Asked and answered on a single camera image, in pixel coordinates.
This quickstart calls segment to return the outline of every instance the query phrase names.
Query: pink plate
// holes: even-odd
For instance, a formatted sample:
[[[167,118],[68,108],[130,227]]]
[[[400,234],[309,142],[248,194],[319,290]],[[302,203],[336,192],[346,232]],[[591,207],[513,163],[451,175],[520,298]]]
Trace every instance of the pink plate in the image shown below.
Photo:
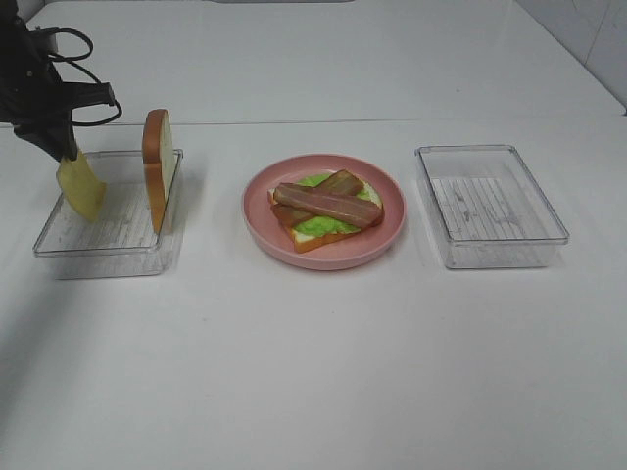
[[[294,182],[311,174],[343,168],[368,181],[379,193],[385,210],[383,222],[346,240],[296,253],[270,210],[267,190],[280,182]],[[272,164],[251,180],[242,204],[248,229],[264,251],[289,264],[319,270],[346,269],[377,258],[399,236],[406,216],[403,193],[384,171],[353,157],[328,154],[302,155]]]

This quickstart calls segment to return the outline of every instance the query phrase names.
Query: bread crust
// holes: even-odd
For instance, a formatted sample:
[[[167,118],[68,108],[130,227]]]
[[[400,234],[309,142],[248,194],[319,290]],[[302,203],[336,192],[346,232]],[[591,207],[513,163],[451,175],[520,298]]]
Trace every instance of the bread crust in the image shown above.
[[[155,233],[161,231],[166,213],[166,190],[162,173],[161,133],[167,110],[153,110],[146,116],[142,138],[142,157],[146,190]]]
[[[283,228],[287,231],[287,234],[292,239],[292,242],[294,242],[294,250],[296,251],[296,253],[309,252],[316,248],[320,248],[323,245],[328,245],[329,243],[339,242],[340,240],[344,240],[346,238],[352,237],[353,235],[357,235],[361,233],[360,231],[353,232],[353,233],[327,233],[326,235],[312,238],[311,240],[308,240],[306,242],[299,242],[296,240],[295,230],[293,230],[290,227],[285,227],[285,226],[283,226]]]

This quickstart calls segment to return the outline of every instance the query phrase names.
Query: white wall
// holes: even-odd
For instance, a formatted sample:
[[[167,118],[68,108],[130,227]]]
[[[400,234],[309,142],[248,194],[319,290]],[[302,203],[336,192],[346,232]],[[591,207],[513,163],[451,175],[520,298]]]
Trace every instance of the white wall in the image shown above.
[[[28,21],[35,13],[43,8],[43,5],[44,0],[18,0],[18,14],[25,21]]]
[[[516,0],[627,106],[627,0]]]

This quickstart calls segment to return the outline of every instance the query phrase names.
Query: cheese slice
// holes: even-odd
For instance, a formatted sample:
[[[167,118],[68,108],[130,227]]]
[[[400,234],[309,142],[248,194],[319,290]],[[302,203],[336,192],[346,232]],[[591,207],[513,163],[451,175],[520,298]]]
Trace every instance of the cheese slice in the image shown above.
[[[66,157],[61,159],[57,169],[57,182],[66,201],[76,212],[90,222],[98,219],[107,184],[96,177],[80,150],[75,161]]]
[[[146,116],[142,138],[146,191],[155,233],[161,231],[169,188],[176,168],[167,110],[153,110]]]

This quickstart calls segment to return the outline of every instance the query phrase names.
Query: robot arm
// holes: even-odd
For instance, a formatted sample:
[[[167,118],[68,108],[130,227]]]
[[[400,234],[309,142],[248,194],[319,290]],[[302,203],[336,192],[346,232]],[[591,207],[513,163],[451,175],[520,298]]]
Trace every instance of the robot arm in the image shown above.
[[[64,58],[57,53],[55,35],[68,32],[85,40],[89,52]],[[89,56],[89,38],[73,29],[49,28],[29,31],[18,16],[16,0],[0,6],[0,122],[10,122],[15,134],[60,161],[77,155],[74,125],[97,125],[121,115],[120,104],[109,83],[101,83],[74,61]],[[64,82],[54,67],[67,62],[85,71],[95,83]],[[76,108],[107,104],[116,106],[113,117],[93,123],[72,121]]]

